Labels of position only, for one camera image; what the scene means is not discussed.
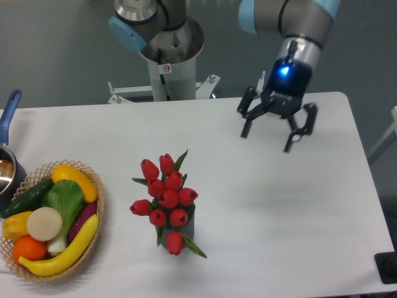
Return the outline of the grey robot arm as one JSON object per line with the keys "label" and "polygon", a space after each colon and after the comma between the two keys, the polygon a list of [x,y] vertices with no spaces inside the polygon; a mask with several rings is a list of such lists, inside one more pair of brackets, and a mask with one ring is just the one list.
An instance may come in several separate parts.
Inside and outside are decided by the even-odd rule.
{"label": "grey robot arm", "polygon": [[[251,34],[278,32],[282,46],[270,73],[246,89],[237,108],[245,119],[242,137],[266,114],[288,121],[285,152],[311,135],[318,108],[303,96],[334,23],[338,1],[242,1],[240,27]],[[112,35],[147,62],[155,101],[197,99],[196,59],[204,45],[201,26],[184,1],[115,1]]]}

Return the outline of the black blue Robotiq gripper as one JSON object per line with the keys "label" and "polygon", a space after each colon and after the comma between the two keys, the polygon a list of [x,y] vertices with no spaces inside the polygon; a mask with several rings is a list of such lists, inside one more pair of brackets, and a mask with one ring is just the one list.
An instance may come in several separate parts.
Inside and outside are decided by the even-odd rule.
{"label": "black blue Robotiq gripper", "polygon": [[303,106],[307,113],[304,126],[298,127],[294,114],[301,109],[303,95],[312,77],[312,69],[300,61],[276,60],[269,76],[265,90],[261,94],[262,102],[249,111],[249,106],[257,96],[253,86],[248,86],[237,111],[246,122],[241,132],[242,138],[247,138],[252,122],[256,118],[270,112],[287,119],[291,128],[286,142],[284,153],[289,153],[292,145],[299,142],[302,136],[313,133],[318,113],[318,106],[311,102]]}

